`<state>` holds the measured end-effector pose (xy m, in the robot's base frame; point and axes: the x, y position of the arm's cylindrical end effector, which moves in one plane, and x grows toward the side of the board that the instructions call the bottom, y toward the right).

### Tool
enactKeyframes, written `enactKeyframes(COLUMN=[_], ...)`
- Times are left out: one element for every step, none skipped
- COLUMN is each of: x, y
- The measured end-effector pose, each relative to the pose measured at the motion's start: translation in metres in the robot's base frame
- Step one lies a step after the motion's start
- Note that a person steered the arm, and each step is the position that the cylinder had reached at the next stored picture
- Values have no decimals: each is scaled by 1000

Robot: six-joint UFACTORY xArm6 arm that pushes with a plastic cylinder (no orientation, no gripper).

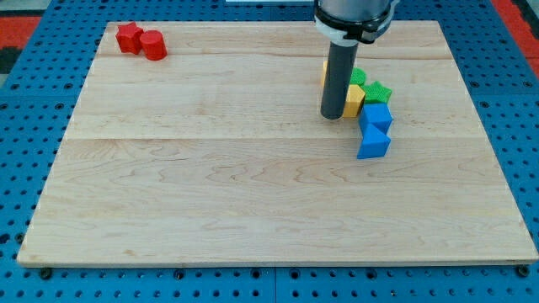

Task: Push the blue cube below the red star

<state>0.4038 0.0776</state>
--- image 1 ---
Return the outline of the grey robot arm flange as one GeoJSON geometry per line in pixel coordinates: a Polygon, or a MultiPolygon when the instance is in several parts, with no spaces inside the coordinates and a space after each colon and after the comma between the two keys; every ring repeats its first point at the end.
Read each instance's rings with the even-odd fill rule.
{"type": "Polygon", "coordinates": [[[315,26],[338,46],[372,44],[389,29],[399,3],[399,0],[315,0],[315,26]]]}

